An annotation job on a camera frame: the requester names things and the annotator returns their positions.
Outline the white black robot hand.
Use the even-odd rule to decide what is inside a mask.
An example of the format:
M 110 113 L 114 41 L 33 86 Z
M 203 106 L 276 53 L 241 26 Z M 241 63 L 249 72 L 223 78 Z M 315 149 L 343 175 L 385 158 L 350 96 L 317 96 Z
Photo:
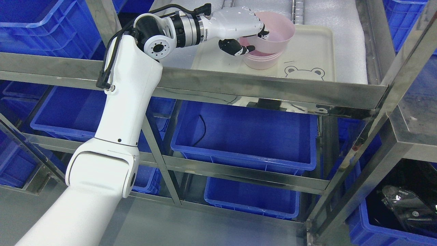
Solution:
M 233 56 L 251 53 L 254 45 L 243 46 L 237 40 L 240 37 L 258 37 L 267 39 L 270 31 L 256 16 L 255 12 L 245 6 L 223 8 L 201 17 L 203 34 L 200 42 L 217 38 L 220 50 Z

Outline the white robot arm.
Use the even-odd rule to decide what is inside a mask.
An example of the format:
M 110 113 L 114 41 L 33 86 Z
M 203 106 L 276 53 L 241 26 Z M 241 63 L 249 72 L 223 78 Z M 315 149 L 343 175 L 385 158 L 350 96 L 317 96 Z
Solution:
M 66 171 L 67 188 L 18 246 L 97 246 L 118 203 L 135 182 L 138 140 L 163 66 L 160 59 L 177 47 L 170 17 L 155 15 L 169 8 L 185 13 L 191 32 L 201 32 L 210 3 L 192 11 L 169 4 L 138 16 L 109 40 L 96 86 L 106 101 L 93 138 L 79 146 Z

